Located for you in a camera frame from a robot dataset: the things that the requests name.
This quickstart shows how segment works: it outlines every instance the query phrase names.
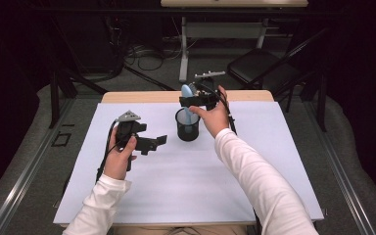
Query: white sheet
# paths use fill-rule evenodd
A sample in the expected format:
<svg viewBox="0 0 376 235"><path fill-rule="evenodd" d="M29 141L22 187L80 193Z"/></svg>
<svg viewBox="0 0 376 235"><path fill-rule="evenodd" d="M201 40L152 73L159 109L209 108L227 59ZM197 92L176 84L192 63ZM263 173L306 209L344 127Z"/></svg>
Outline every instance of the white sheet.
<svg viewBox="0 0 376 235"><path fill-rule="evenodd" d="M70 223L90 193L115 118L131 110L147 123L141 137L167 135L167 143L138 159L126 179L130 191L114 224L253 224L255 216L235 178L217 158L213 139L200 121L192 142L176 135L177 103L99 104L78 155L69 187L54 219ZM292 184L313 220L323 219L283 114L275 102L230 102L238 135L265 156Z"/></svg>

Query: person's right hand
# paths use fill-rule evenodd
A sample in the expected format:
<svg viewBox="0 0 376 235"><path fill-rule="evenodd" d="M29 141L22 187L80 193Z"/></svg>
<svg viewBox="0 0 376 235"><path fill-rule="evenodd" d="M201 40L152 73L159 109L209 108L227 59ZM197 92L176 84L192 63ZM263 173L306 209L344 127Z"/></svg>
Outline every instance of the person's right hand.
<svg viewBox="0 0 376 235"><path fill-rule="evenodd" d="M131 158L132 160L136 159L136 156L131 155L136 148L137 140L134 136L131 136L127 145L120 150L116 146L117 132L118 127L116 126L112 131L109 143L109 149L111 149L111 151L106 159L104 174L113 179L123 180L126 177L128 158Z"/></svg>
<svg viewBox="0 0 376 235"><path fill-rule="evenodd" d="M228 105L227 101L227 94L222 88L222 86L218 86L218 90L221 92L221 97ZM215 138L216 134L224 128L228 128L228 115L227 111L222 104L222 102L218 102L215 108L210 111L205 111L200 107L191 106L189 107L189 111L194 114L197 114L201 117L204 121L204 124L207 130L210 132L213 138Z"/></svg>

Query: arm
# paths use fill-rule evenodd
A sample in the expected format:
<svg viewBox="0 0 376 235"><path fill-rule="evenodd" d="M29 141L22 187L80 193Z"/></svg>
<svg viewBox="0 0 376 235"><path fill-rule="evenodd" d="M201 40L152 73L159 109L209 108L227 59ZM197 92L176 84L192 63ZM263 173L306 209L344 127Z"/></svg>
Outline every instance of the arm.
<svg viewBox="0 0 376 235"><path fill-rule="evenodd" d="M91 194L84 199L83 208L63 234L107 234L118 211L118 202L130 184L102 174Z"/></svg>
<svg viewBox="0 0 376 235"><path fill-rule="evenodd" d="M218 87L227 97L225 90ZM215 151L246 193L261 222L263 234L317 234L300 197L286 179L256 150L228 129L228 117L221 103L199 115L215 138Z"/></svg>
<svg viewBox="0 0 376 235"><path fill-rule="evenodd" d="M84 199L83 208L75 216L65 235L75 234L106 234L113 224L113 218L118 211L118 202L130 188L126 177L127 159L136 147L136 138L131 137L126 147L121 151L116 144L117 128L112 131L109 149L112 149L106 159L104 173L97 181L91 194Z"/></svg>

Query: black tool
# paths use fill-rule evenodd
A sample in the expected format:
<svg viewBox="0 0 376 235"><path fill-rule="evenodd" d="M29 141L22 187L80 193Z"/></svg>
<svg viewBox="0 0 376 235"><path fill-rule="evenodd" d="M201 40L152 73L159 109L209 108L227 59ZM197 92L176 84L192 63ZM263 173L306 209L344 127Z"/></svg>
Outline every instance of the black tool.
<svg viewBox="0 0 376 235"><path fill-rule="evenodd" d="M97 180L99 180L100 176L102 175L103 169L106 163L106 158L109 152L112 150L112 149L109 150L110 136L112 135L112 130L117 122L118 122L118 125L117 125L117 133L115 136L116 138L115 147L118 147L119 150L122 150L127 145L127 142L129 141L131 136L136 137L137 144L136 144L135 150L141 151L142 155L148 155L149 151L156 151L158 146L166 143L166 138L167 138L166 135L160 136L156 139L139 137L137 133L145 131L147 127L147 124L139 123L138 121L136 121L140 118L141 118L140 116L136 115L132 111L127 111L126 113L118 117L118 119L116 119L113 122L112 127L109 131L109 137L108 137L109 139L108 139L108 143L106 146L105 157L103 158L103 161L100 167L98 168L96 182ZM129 156L126 171L131 170L131 161L132 161L131 156Z"/></svg>
<svg viewBox="0 0 376 235"><path fill-rule="evenodd" d="M185 97L179 97L181 107L205 106L212 110L219 101L220 92L213 81L213 76L225 74L224 71L209 72L202 75L195 75L195 81L189 85L183 85L183 93L191 93Z"/></svg>

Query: pen holder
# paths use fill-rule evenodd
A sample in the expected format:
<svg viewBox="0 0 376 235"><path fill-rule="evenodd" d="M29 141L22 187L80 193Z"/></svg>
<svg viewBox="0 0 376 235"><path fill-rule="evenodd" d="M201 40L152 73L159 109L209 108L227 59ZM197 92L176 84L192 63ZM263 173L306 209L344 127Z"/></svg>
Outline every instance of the pen holder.
<svg viewBox="0 0 376 235"><path fill-rule="evenodd" d="M193 141L199 135L200 117L182 108L175 115L178 137L183 141Z"/></svg>

